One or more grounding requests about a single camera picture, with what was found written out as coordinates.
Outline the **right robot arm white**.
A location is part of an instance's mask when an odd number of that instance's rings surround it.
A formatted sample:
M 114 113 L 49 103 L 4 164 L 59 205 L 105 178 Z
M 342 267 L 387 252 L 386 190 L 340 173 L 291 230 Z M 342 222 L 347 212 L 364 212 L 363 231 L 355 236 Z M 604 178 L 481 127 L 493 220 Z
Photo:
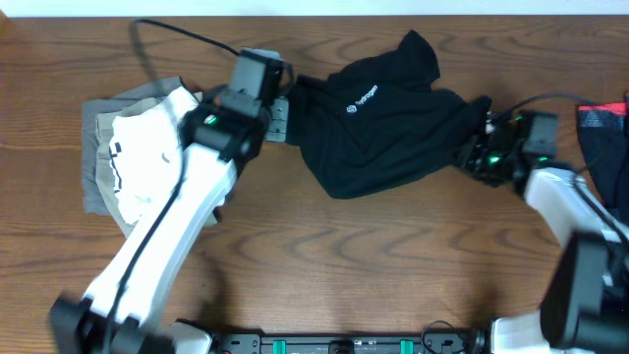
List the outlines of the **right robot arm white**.
M 540 306 L 500 318 L 465 341 L 467 353 L 625 353 L 628 350 L 628 228 L 556 160 L 558 118 L 488 112 L 457 165 L 487 185 L 512 184 L 545 221 L 562 255 Z

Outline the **black polo shirt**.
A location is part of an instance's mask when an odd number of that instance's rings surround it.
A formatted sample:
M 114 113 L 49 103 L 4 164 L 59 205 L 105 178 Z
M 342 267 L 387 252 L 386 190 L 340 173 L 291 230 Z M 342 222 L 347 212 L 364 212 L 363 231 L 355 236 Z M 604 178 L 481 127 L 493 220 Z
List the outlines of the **black polo shirt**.
M 321 80 L 301 75 L 289 91 L 288 144 L 323 190 L 354 199 L 418 181 L 451 165 L 486 119 L 486 95 L 447 88 L 436 54 L 416 31 L 397 48 Z

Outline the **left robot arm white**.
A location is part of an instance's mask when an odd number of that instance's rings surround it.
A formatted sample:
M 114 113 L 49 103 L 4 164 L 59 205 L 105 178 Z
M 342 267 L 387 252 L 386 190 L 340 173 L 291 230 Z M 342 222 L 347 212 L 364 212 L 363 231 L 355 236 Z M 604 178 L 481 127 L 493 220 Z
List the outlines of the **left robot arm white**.
M 161 327 L 178 272 L 205 221 L 222 205 L 263 141 L 282 142 L 288 101 L 223 94 L 186 113 L 177 128 L 181 170 L 172 191 L 134 228 L 80 302 L 49 313 L 61 353 L 207 353 L 212 334 L 194 324 Z

